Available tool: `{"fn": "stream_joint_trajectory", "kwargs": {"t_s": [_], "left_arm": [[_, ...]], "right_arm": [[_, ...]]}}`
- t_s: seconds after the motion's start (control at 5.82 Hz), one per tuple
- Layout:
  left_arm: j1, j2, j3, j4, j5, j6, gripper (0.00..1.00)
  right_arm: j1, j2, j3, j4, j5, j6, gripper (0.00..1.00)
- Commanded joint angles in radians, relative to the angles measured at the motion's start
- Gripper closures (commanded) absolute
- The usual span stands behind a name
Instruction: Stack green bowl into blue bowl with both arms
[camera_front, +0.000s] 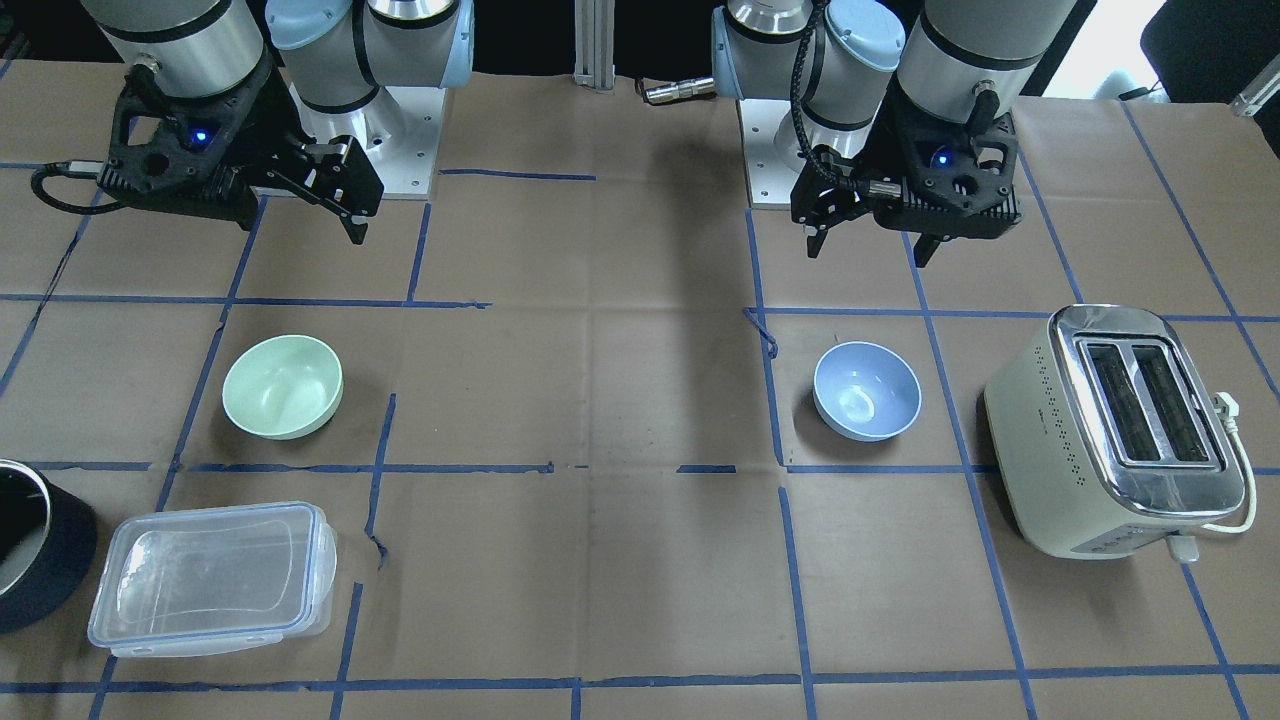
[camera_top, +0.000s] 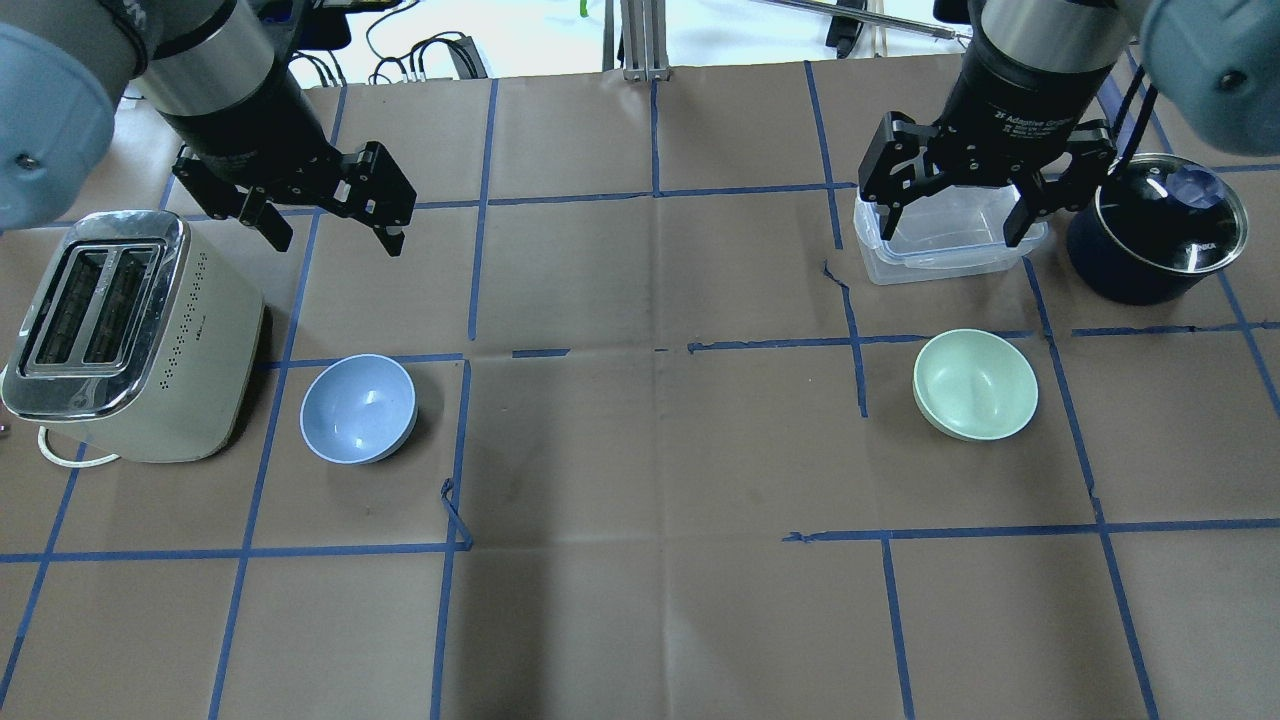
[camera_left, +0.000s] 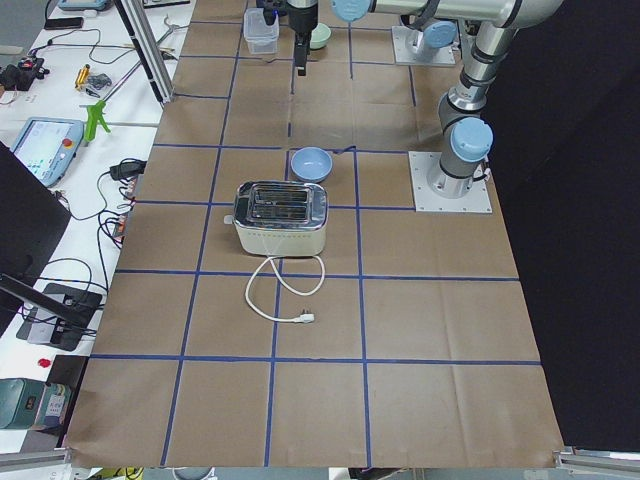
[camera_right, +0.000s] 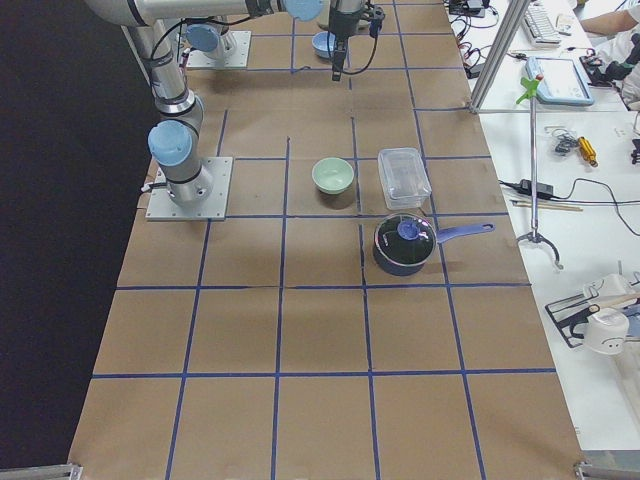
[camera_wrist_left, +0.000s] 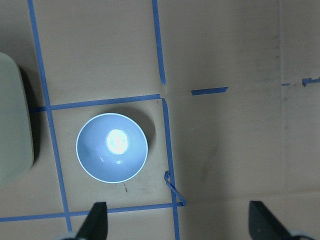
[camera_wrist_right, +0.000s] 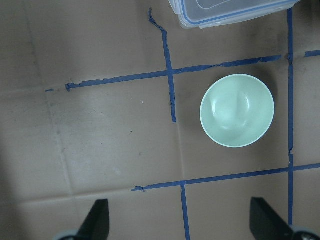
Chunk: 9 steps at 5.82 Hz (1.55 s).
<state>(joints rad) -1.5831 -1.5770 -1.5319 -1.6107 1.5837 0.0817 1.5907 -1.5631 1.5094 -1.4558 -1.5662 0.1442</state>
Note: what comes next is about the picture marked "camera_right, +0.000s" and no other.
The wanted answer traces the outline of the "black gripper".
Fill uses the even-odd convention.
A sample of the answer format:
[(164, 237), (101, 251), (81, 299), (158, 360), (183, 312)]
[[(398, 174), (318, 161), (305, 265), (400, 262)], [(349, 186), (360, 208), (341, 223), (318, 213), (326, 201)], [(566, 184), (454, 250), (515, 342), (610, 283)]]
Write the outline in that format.
[(348, 38), (358, 32), (361, 22), (379, 22), (384, 20), (384, 10), (365, 0), (331, 0), (329, 7), (329, 31), (334, 42), (331, 50), (333, 81), (340, 81), (344, 62), (348, 53)]

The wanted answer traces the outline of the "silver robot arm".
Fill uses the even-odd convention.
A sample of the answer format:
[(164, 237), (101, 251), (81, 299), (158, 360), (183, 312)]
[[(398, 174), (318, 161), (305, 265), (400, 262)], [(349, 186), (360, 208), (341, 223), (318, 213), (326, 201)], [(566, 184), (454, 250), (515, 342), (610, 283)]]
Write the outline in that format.
[[(322, 12), (327, 1), (278, 1), (279, 6), (293, 18), (300, 21), (311, 21)], [(240, 19), (242, 23), (250, 18), (257, 18), (271, 13), (270, 1), (257, 1), (255, 12), (249, 13), (247, 18)], [(327, 36), (325, 49), (332, 68), (332, 81), (340, 81), (342, 76), (354, 76), (366, 71), (377, 50), (379, 32), (385, 19), (384, 10), (371, 1), (329, 1)], [(196, 50), (204, 53), (214, 52), (222, 45), (222, 33), (214, 25), (227, 27), (215, 17), (206, 20), (187, 21), (186, 39)], [(369, 36), (374, 39), (374, 45), (369, 60), (364, 67), (349, 71), (344, 63), (348, 53), (349, 39), (358, 33), (359, 25), (366, 22), (369, 25)]]
[(167, 196), (176, 205), (205, 199), (212, 177), (197, 155), (203, 107), (189, 89), (169, 39), (168, 20), (220, 21), (226, 15), (260, 12), (254, 1), (89, 1), (103, 20), (128, 32), (145, 69), (162, 121), (149, 133), (152, 156), (165, 176)]

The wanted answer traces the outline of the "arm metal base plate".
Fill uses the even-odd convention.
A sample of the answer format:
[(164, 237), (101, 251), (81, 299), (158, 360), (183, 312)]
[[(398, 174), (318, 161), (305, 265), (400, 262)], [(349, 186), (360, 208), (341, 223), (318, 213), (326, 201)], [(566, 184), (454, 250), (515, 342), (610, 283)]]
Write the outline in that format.
[(187, 67), (192, 70), (246, 69), (252, 33), (229, 30), (221, 34), (208, 26), (189, 29)]
[(199, 175), (188, 183), (170, 182), (162, 167), (149, 191), (146, 218), (150, 221), (224, 221), (227, 214), (234, 159), (204, 157)]

